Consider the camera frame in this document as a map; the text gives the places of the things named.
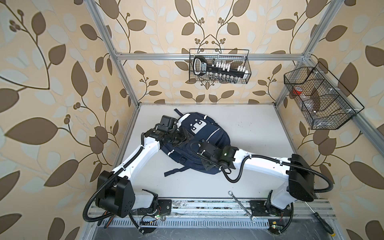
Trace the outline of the navy blue student backpack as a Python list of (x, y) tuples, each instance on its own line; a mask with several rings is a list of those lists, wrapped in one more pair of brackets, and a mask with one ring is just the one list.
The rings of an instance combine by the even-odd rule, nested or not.
[(186, 129), (192, 135), (192, 139), (181, 146), (174, 147), (172, 144), (166, 144), (162, 147), (162, 151), (168, 157), (183, 165), (182, 168), (165, 172), (164, 176), (168, 177), (186, 170), (195, 170), (209, 175), (218, 174), (220, 172), (218, 167), (196, 156), (199, 149), (197, 142), (207, 142), (222, 149), (231, 143), (227, 132), (207, 115), (197, 112), (183, 114), (178, 109), (174, 111), (180, 116), (178, 125)]

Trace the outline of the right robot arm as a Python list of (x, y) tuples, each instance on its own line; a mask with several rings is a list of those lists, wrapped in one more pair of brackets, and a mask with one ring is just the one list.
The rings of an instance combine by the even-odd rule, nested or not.
[(333, 182), (327, 176), (311, 169), (297, 154), (290, 158), (272, 158), (231, 146), (221, 149), (208, 142), (199, 142), (198, 146), (194, 155), (204, 163), (218, 168), (230, 183), (239, 182), (244, 170), (281, 179), (282, 185), (271, 190), (265, 202), (265, 210), (270, 215), (279, 213), (286, 207), (292, 209), (297, 200), (308, 205), (314, 200), (316, 193), (327, 193), (334, 188)]

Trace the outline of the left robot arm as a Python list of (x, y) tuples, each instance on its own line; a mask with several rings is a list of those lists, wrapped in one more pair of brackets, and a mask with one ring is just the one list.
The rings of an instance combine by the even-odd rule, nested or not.
[(182, 120), (162, 116), (160, 123), (141, 134), (141, 143), (126, 160), (112, 171), (101, 173), (97, 190), (84, 207), (83, 220), (91, 223), (106, 218), (129, 217), (139, 232), (145, 233), (132, 212), (143, 209), (151, 214), (158, 213), (158, 194), (149, 190), (135, 193), (135, 177), (163, 146), (183, 146), (192, 138), (193, 135), (182, 127)]

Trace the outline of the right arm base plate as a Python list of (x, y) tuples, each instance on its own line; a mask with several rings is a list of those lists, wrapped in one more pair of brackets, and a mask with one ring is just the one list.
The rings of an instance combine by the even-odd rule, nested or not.
[(291, 205), (279, 209), (272, 204), (267, 204), (266, 200), (251, 200), (250, 207), (255, 217), (290, 217), (293, 210)]

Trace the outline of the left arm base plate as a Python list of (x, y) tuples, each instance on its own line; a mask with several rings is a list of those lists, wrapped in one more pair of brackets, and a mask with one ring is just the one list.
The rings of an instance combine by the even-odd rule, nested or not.
[(171, 199), (159, 199), (157, 202), (153, 203), (149, 208), (138, 209), (139, 215), (149, 215), (149, 216), (168, 216), (172, 211)]

